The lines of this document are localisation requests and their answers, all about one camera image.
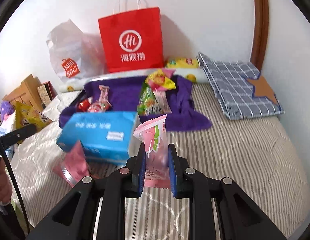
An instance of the bed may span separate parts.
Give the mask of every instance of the bed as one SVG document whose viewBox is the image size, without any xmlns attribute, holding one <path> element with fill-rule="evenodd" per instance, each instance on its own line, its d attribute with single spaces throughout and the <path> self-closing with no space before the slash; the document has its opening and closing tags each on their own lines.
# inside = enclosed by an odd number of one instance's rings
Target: bed
<svg viewBox="0 0 310 240">
<path fill-rule="evenodd" d="M 37 111 L 42 112 L 42 101 L 37 92 L 39 85 L 39 80 L 31 74 L 21 82 L 20 86 L 4 96 L 3 101 L 9 101 L 12 105 L 15 105 L 16 101 L 23 102 L 29 106 L 33 106 Z"/>
<path fill-rule="evenodd" d="M 56 145 L 61 132 L 59 114 L 78 94 L 79 91 L 58 94 L 43 111 L 53 122 L 27 138 L 12 159 L 32 226 L 71 189 L 52 172 L 52 167 L 63 155 Z M 206 176 L 233 178 L 289 237 L 308 214 L 310 192 L 302 164 L 279 119 L 230 121 L 223 115 L 209 84 L 194 84 L 192 97 L 195 109 L 207 116 L 213 126 L 208 130 L 170 132 L 169 143 L 174 143 L 178 155 Z M 119 168 L 106 163 L 90 163 L 90 167 L 100 177 Z M 15 193 L 13 200 L 19 205 Z M 170 190 L 158 188 L 145 188 L 141 198 L 126 199 L 125 239 L 187 236 L 187 200 L 176 200 Z"/>
</svg>

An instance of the blue box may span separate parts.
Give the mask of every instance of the blue box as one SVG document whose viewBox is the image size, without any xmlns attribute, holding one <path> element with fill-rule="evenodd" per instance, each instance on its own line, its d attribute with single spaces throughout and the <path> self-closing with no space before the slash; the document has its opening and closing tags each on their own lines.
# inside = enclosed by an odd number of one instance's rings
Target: blue box
<svg viewBox="0 0 310 240">
<path fill-rule="evenodd" d="M 88 161 L 125 165 L 138 153 L 141 141 L 133 133 L 139 124 L 137 112 L 75 113 L 56 143 L 69 152 L 80 140 Z"/>
</svg>

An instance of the green candy package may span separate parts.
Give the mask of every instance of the green candy package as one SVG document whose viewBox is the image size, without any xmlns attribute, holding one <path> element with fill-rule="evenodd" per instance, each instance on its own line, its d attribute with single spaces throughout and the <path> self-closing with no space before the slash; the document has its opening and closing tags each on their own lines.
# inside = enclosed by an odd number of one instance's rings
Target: green candy package
<svg viewBox="0 0 310 240">
<path fill-rule="evenodd" d="M 142 85 L 137 112 L 139 115 L 162 114 L 151 87 L 146 83 Z"/>
</svg>

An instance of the red paper bag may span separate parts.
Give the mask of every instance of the red paper bag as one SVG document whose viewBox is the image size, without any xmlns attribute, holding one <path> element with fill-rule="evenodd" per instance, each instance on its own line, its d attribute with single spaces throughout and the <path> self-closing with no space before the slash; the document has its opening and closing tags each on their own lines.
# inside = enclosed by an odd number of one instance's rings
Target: red paper bag
<svg viewBox="0 0 310 240">
<path fill-rule="evenodd" d="M 111 15 L 98 25 L 110 73 L 163 67 L 158 7 Z"/>
</svg>

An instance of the folded plaid cloth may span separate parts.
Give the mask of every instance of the folded plaid cloth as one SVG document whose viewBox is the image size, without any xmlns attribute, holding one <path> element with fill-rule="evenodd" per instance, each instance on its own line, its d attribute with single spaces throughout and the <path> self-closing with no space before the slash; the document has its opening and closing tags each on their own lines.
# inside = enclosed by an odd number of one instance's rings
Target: folded plaid cloth
<svg viewBox="0 0 310 240">
<path fill-rule="evenodd" d="M 231 120 L 283 114 L 284 110 L 272 97 L 256 96 L 255 86 L 249 79 L 259 80 L 259 70 L 250 62 L 213 61 L 199 53 L 198 60 L 204 69 L 215 97 L 224 114 Z"/>
</svg>

